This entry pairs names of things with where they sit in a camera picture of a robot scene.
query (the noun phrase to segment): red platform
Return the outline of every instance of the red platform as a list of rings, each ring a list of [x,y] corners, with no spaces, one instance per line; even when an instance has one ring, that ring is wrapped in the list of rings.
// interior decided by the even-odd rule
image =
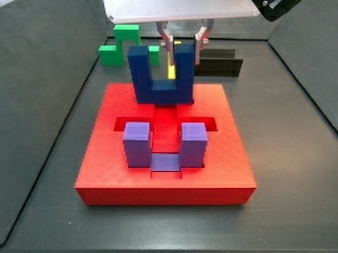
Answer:
[[[149,122],[153,152],[176,152],[181,122],[204,122],[204,168],[128,168],[125,122]],[[255,189],[241,139],[218,84],[193,85],[193,105],[137,105],[130,84],[106,88],[74,189],[88,205],[239,205]]]

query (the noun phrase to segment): blue u-shaped block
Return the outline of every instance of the blue u-shaped block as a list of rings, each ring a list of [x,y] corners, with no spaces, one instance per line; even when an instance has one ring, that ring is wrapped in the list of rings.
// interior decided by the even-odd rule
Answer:
[[[193,103],[194,54],[190,43],[177,44],[173,47],[174,80],[152,79],[149,51],[145,45],[129,47],[128,61],[138,104],[168,106]]]

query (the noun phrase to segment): blue block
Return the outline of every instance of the blue block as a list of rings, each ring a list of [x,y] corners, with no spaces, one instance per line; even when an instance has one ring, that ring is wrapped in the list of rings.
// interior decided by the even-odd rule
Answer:
[[[156,106],[176,105],[176,89],[173,80],[153,81],[152,101]]]
[[[194,67],[194,51],[193,45],[188,43],[178,44],[174,47],[174,87],[176,87],[176,103],[192,104],[192,88],[193,88],[193,67]]]
[[[130,168],[150,167],[150,125],[126,123],[122,135],[124,152]]]
[[[194,50],[190,43],[173,47],[174,79],[193,79]]]
[[[193,45],[177,44],[173,48],[173,57],[174,80],[153,81],[148,47],[145,45],[129,47],[128,60],[137,103],[157,106],[192,104]]]
[[[149,51],[145,45],[130,46],[128,51],[129,70],[134,87],[136,100],[140,104],[152,103],[152,72]]]
[[[180,171],[177,154],[153,153],[150,168],[153,172]]]
[[[204,123],[182,123],[180,135],[178,166],[201,168],[206,146]]]

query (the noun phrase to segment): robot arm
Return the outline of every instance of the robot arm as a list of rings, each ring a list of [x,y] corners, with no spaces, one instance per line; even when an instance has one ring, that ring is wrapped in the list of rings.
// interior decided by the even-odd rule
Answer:
[[[198,51],[208,43],[213,19],[253,17],[259,13],[268,21],[276,20],[300,0],[102,0],[105,14],[114,24],[156,22],[161,46],[168,51],[173,65],[173,36],[166,29],[168,21],[202,20],[193,36],[194,64]]]

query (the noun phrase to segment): metal bracket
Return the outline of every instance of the metal bracket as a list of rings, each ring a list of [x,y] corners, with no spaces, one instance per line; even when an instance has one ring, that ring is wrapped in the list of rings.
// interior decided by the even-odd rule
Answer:
[[[213,27],[213,20],[201,20],[201,28],[194,34],[194,65],[198,64],[198,51],[208,45],[208,35]]]
[[[168,21],[156,22],[158,34],[162,37],[161,47],[168,51],[169,65],[173,65],[173,36],[166,29]],[[194,34],[193,46],[194,46],[194,65],[198,64],[198,51],[204,49],[208,44],[208,35],[213,26],[213,20],[201,20],[201,27]]]
[[[156,22],[158,34],[162,37],[161,47],[168,51],[169,65],[173,65],[173,36],[166,29],[168,21]]]

